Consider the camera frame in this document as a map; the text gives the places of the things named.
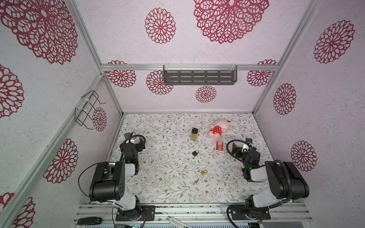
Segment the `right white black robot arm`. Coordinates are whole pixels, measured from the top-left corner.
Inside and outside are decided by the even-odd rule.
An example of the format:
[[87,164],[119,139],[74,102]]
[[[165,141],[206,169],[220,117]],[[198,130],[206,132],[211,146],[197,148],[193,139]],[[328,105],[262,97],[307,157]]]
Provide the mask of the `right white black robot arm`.
[[249,211],[267,211],[291,200],[307,198],[309,186],[292,162],[274,160],[259,165],[261,154],[251,143],[232,140],[226,145],[229,155],[243,163],[248,182],[268,182],[264,191],[249,196],[243,207]]

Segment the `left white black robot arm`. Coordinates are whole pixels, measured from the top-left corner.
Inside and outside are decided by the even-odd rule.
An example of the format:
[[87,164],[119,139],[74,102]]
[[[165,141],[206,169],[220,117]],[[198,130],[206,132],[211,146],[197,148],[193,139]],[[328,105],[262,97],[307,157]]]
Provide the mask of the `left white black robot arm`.
[[144,136],[131,135],[120,144],[120,160],[95,164],[96,169],[88,192],[90,200],[116,205],[117,215],[123,219],[138,220],[142,217],[140,200],[128,192],[125,179],[138,175],[138,153],[145,148],[145,143]]

